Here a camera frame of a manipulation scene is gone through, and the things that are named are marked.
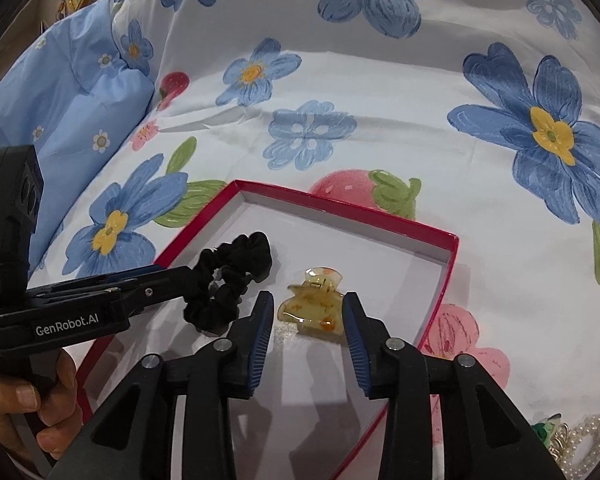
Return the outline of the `person's left hand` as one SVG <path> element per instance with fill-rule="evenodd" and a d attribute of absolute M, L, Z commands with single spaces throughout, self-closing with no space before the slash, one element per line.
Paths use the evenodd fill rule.
<path fill-rule="evenodd" d="M 26 463 L 32 458 L 15 430 L 11 414 L 37 414 L 46 426 L 36 435 L 38 445 L 59 460 L 82 427 L 82 411 L 76 401 L 76 364 L 65 350 L 57 361 L 58 382 L 42 399 L 30 382 L 0 376 L 0 443 Z"/>

